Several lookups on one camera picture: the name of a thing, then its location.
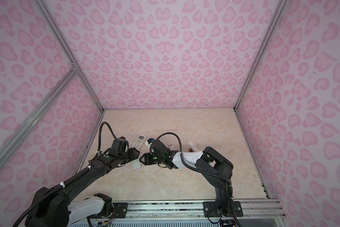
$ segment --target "pink heart pattern wallpaper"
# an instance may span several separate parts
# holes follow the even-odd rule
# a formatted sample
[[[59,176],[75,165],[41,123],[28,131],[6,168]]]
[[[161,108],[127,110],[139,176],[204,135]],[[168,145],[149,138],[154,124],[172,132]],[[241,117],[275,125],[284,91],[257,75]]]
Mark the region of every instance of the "pink heart pattern wallpaper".
[[[69,71],[30,0],[0,1],[0,148]]]
[[[291,226],[340,226],[340,1],[293,0],[239,114]]]
[[[38,189],[72,176],[98,115],[75,77],[1,169],[0,227],[12,226]]]
[[[233,107],[278,0],[46,1],[105,108]]]

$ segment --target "marble table surface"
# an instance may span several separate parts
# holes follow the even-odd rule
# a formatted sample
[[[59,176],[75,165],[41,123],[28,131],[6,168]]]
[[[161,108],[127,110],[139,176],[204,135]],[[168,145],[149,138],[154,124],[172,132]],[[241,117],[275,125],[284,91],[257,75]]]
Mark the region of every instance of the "marble table surface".
[[[148,139],[157,138],[165,132],[173,132],[180,137],[183,152],[190,148],[189,141],[200,150],[210,146],[234,165],[234,198],[265,198],[233,109],[108,110],[103,121],[110,124],[116,137],[124,136],[130,146],[139,134],[146,135]],[[160,140],[166,146],[173,144],[176,149],[179,148],[177,139],[172,135],[165,135]],[[113,137],[104,126],[101,150],[111,147],[112,142]],[[97,147],[98,132],[83,168],[94,157]],[[145,143],[140,152],[140,156],[149,152]],[[215,199],[214,187],[197,172],[143,164],[132,170],[131,163],[97,179],[74,200],[80,201],[95,193],[106,194],[113,201]]]

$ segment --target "robotic arm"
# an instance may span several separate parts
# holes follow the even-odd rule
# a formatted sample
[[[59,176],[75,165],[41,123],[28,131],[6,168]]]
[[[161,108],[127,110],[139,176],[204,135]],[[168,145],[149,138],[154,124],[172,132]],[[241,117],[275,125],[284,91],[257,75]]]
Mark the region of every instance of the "robotic arm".
[[[103,122],[100,127],[99,151],[92,160],[89,160],[89,166],[51,189],[46,187],[39,189],[31,207],[18,218],[14,227],[17,227],[25,216],[27,216],[26,227],[65,227],[92,214],[99,214],[103,218],[114,215],[112,199],[104,194],[98,193],[84,201],[72,202],[96,179],[139,157],[140,152],[136,148],[128,148],[126,138],[116,138],[109,125],[115,139],[111,148],[103,153],[100,152],[101,130],[104,124],[108,125],[108,123]],[[179,151],[170,150],[159,140],[166,134],[177,137]],[[150,148],[150,152],[140,158],[144,165],[162,163],[169,169],[187,167],[203,174],[205,179],[215,187],[218,213],[223,216],[232,215],[235,217],[230,180],[233,164],[230,161],[211,147],[206,147],[201,152],[182,153],[180,139],[174,133],[164,133],[156,140],[151,138],[146,142],[146,145]]]

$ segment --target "pink leopard print wall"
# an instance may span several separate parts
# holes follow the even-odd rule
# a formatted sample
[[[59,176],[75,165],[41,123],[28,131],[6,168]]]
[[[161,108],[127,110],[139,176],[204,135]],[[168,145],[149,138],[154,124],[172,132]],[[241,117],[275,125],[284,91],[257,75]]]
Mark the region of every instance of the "pink leopard print wall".
[[[0,148],[69,68],[30,0],[0,0]]]
[[[0,171],[0,227],[12,226],[38,189],[72,175],[98,114],[74,78]]]
[[[240,116],[291,226],[340,226],[340,1],[291,1]]]
[[[46,3],[104,107],[233,107],[278,0]]]

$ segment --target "remote control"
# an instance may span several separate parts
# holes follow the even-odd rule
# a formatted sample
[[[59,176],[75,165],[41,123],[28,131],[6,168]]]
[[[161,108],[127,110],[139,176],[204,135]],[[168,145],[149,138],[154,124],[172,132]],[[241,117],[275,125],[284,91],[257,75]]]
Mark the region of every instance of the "remote control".
[[[145,138],[146,138],[145,135],[139,134],[137,139],[133,143],[132,148],[136,148],[138,151],[140,151],[140,147],[141,147],[142,143],[145,141]],[[133,160],[131,162],[131,166],[132,166],[133,170],[140,168],[141,163],[140,163],[139,159]]]

